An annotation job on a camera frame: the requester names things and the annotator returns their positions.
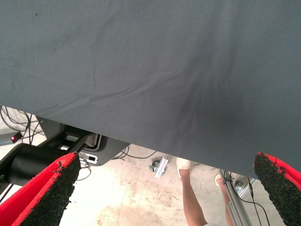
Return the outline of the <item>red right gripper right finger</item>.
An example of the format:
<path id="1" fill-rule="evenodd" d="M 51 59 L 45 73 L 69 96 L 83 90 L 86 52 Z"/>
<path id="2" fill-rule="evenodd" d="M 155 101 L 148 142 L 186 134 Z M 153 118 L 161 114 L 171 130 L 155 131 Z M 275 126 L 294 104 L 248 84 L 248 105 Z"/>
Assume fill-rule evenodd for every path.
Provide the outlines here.
<path id="1" fill-rule="evenodd" d="M 258 152 L 253 168 L 287 226 L 301 224 L 301 173 L 272 155 Z"/>

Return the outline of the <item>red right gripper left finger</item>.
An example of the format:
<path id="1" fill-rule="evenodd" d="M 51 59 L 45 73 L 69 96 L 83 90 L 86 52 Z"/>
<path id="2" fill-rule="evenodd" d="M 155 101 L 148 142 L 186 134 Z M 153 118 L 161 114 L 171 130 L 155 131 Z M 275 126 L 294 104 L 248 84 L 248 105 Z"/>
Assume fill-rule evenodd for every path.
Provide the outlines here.
<path id="1" fill-rule="evenodd" d="M 0 224 L 59 225 L 80 169 L 76 152 L 56 159 L 0 205 Z"/>

